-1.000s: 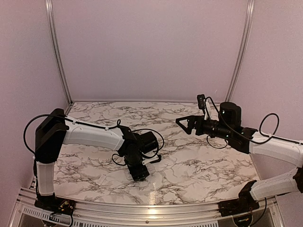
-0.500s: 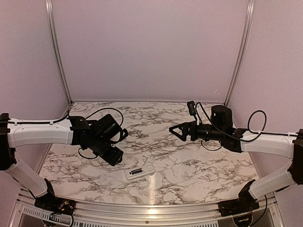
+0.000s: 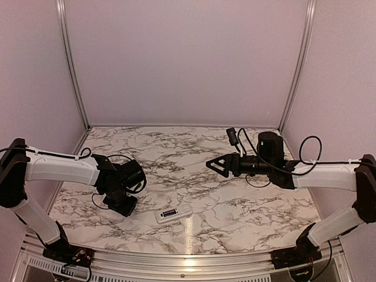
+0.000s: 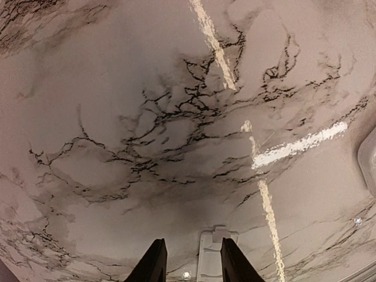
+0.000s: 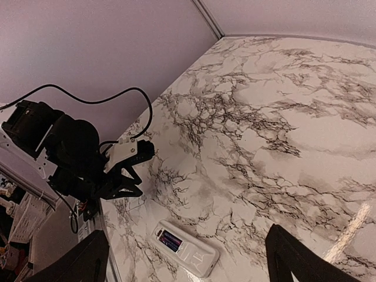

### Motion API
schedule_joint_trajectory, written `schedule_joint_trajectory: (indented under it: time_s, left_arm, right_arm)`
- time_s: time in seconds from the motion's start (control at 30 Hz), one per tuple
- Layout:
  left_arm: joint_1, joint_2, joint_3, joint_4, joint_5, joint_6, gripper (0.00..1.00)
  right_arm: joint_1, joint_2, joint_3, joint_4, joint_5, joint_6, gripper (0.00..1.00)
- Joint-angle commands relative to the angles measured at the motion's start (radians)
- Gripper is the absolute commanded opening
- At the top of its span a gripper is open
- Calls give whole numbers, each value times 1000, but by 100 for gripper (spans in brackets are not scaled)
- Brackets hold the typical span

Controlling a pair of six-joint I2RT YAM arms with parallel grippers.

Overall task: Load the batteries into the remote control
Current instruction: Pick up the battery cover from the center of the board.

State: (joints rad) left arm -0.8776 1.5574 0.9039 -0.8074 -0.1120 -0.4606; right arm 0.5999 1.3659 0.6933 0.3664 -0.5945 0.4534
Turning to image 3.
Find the white remote control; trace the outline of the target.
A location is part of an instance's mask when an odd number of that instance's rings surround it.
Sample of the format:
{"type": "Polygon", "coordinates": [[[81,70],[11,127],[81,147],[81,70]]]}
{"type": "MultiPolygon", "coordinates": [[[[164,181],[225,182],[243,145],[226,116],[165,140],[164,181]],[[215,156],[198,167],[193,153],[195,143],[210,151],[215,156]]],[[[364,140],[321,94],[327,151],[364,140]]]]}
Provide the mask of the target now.
{"type": "Polygon", "coordinates": [[[157,211],[155,213],[156,221],[159,224],[164,224],[170,221],[179,220],[182,218],[190,217],[193,210],[189,204],[183,204],[169,209],[157,211]]]}

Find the black battery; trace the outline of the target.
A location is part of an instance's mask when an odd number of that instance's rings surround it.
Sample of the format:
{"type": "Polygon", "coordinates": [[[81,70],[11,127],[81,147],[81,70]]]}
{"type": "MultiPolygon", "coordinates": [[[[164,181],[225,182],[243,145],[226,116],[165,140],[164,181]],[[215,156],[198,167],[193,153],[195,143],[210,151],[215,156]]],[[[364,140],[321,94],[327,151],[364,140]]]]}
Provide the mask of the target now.
{"type": "Polygon", "coordinates": [[[174,216],[175,214],[178,214],[177,210],[171,209],[171,210],[164,211],[161,214],[161,216],[164,217],[164,218],[167,218],[167,217],[170,217],[170,216],[174,216]]]}

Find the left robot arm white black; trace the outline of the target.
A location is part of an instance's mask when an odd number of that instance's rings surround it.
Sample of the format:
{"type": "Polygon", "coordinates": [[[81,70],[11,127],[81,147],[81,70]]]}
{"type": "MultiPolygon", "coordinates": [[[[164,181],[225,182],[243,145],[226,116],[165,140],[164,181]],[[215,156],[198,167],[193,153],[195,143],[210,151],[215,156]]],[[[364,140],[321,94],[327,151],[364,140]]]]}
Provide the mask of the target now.
{"type": "Polygon", "coordinates": [[[21,138],[1,149],[1,153],[1,207],[11,209],[61,261],[70,261],[74,248],[62,226],[27,194],[26,182],[56,180],[92,186],[105,197],[103,202],[108,209],[125,217],[136,206],[135,195],[147,184],[141,165],[134,159],[118,164],[91,152],[81,155],[49,152],[27,146],[21,138]]]}

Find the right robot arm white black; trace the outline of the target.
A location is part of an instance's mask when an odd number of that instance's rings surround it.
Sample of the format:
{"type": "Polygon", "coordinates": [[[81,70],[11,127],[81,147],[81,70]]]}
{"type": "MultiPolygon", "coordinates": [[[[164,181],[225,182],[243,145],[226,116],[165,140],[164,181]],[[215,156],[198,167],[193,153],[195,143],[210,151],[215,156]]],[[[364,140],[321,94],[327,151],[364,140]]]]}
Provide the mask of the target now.
{"type": "Polygon", "coordinates": [[[291,258],[303,263],[314,249],[339,235],[346,234],[363,223],[375,223],[375,157],[364,155],[359,160],[346,162],[305,162],[284,158],[283,138],[270,131],[258,134],[258,144],[253,155],[245,152],[240,134],[233,128],[227,130],[229,142],[235,153],[226,154],[206,162],[206,167],[223,177],[265,175],[270,183],[282,189],[321,187],[342,189],[356,193],[356,200],[307,227],[296,240],[291,258]]]}

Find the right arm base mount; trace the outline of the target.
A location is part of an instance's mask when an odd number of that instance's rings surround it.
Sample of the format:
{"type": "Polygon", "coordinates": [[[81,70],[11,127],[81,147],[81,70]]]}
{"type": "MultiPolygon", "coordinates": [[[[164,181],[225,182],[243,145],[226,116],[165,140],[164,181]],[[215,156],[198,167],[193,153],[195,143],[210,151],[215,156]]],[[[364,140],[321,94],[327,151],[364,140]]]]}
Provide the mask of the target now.
{"type": "Polygon", "coordinates": [[[299,266],[322,259],[321,251],[316,247],[309,249],[307,247],[295,246],[274,250],[270,254],[271,262],[275,269],[299,266]]]}

